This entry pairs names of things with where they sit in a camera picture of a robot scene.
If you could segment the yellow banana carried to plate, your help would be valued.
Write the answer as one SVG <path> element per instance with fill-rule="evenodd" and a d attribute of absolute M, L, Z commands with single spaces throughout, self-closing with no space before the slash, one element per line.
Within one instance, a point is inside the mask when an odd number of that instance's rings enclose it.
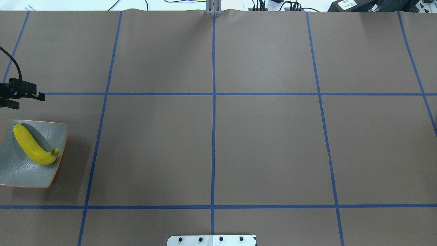
<path fill-rule="evenodd" d="M 50 165 L 56 162 L 59 148 L 54 148 L 50 152 L 45 151 L 35 140 L 30 131 L 21 124 L 15 124 L 13 126 L 13 134 L 24 153 L 35 163 L 39 165 Z"/>

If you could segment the grey square plate orange rim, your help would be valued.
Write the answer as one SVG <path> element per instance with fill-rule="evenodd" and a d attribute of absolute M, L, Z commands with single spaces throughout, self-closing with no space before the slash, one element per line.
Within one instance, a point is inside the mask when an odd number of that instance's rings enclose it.
<path fill-rule="evenodd" d="M 32 160 L 15 138 L 13 128 L 16 124 L 25 127 L 44 151 L 50 152 L 59 148 L 56 160 L 48 165 L 41 165 Z M 50 187 L 64 154 L 68 130 L 69 126 L 65 123 L 9 120 L 1 138 L 1 185 L 23 188 Z"/>

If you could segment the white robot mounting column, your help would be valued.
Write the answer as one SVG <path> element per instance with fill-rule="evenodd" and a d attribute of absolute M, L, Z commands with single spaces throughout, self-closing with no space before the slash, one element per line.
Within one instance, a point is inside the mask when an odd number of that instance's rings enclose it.
<path fill-rule="evenodd" d="M 167 246 L 256 246 L 255 235 L 175 235 Z"/>

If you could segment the black box with white label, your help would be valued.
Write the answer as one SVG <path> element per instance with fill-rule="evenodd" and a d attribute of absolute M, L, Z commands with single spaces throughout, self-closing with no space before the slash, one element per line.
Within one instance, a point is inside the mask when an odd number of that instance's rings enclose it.
<path fill-rule="evenodd" d="M 372 12 L 378 8 L 378 0 L 336 0 L 328 12 Z"/>

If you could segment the aluminium frame post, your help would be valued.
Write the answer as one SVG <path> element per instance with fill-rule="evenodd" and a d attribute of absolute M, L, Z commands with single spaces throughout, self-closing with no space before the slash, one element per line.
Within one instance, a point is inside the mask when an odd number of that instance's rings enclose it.
<path fill-rule="evenodd" d="M 222 13 L 221 0 L 206 0 L 206 16 L 218 17 L 221 16 Z"/>

